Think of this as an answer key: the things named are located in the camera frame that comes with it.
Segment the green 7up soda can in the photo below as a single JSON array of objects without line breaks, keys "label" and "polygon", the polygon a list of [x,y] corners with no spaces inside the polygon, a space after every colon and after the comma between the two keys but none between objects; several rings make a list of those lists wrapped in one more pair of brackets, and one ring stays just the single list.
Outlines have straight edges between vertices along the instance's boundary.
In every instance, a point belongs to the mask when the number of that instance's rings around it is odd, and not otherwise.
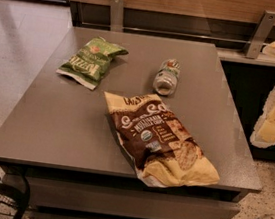
[{"label": "green 7up soda can", "polygon": [[167,59],[153,80],[153,89],[161,96],[170,96],[174,93],[181,73],[180,64],[176,59]]}]

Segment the brown yellow tortilla chip bag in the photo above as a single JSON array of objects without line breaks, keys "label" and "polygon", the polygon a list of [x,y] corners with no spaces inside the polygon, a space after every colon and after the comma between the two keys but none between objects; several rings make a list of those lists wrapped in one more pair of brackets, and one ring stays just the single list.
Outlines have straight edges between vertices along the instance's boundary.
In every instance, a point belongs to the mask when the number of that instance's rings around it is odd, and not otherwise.
[{"label": "brown yellow tortilla chip bag", "polygon": [[205,186],[219,174],[192,135],[158,95],[105,94],[122,148],[148,187]]}]

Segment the green chip bag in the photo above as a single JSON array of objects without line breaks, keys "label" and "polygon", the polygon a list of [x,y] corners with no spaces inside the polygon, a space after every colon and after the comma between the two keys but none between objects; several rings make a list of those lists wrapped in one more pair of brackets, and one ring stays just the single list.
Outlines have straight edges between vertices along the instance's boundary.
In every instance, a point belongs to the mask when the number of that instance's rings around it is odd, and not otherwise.
[{"label": "green chip bag", "polygon": [[113,59],[125,54],[127,55],[128,51],[122,46],[107,42],[101,37],[93,38],[63,63],[57,73],[70,76],[86,88],[95,90]]}]

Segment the grey table with drawers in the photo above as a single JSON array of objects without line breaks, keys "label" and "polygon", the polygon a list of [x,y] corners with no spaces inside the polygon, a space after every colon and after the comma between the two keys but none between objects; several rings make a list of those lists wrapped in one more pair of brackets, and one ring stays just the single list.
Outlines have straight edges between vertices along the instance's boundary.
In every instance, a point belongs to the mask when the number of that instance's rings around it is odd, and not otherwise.
[{"label": "grey table with drawers", "polygon": [[[259,192],[220,59],[211,44],[107,31],[127,49],[95,90],[57,68],[94,37],[73,28],[0,128],[0,163],[11,184],[28,182],[33,219],[231,219]],[[137,179],[108,117],[105,93],[149,94],[162,61],[182,74],[167,105],[219,173],[212,186],[149,188]]]}]

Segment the right metal bracket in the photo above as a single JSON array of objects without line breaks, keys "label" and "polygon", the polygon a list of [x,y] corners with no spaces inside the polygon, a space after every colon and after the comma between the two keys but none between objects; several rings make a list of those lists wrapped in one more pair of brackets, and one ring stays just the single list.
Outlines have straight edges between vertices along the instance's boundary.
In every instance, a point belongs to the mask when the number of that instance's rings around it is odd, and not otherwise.
[{"label": "right metal bracket", "polygon": [[267,39],[268,34],[270,34],[274,24],[275,12],[266,10],[258,22],[252,37],[244,47],[244,53],[248,59],[256,59],[259,56],[260,50],[263,47],[263,43]]}]

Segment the metal bracket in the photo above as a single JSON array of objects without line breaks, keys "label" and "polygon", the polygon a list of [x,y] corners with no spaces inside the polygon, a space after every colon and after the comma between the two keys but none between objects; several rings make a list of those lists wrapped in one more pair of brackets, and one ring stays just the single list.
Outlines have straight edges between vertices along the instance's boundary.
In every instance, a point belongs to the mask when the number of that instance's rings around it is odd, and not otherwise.
[{"label": "metal bracket", "polygon": [[248,59],[256,59],[259,56],[260,50],[263,47],[263,43],[267,39],[268,34],[270,34],[274,24],[275,12],[266,10],[258,22],[252,37],[244,47],[244,53]]},{"label": "metal bracket", "polygon": [[110,0],[110,29],[112,32],[121,33],[123,28],[124,17],[124,0]]}]

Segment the left metal bracket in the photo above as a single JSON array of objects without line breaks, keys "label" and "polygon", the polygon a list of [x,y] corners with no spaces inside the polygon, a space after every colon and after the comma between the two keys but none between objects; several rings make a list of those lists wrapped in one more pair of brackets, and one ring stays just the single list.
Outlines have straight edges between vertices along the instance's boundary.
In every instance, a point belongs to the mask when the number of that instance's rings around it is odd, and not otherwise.
[{"label": "left metal bracket", "polygon": [[124,0],[110,0],[110,29],[112,32],[121,33],[123,28],[124,17]]}]

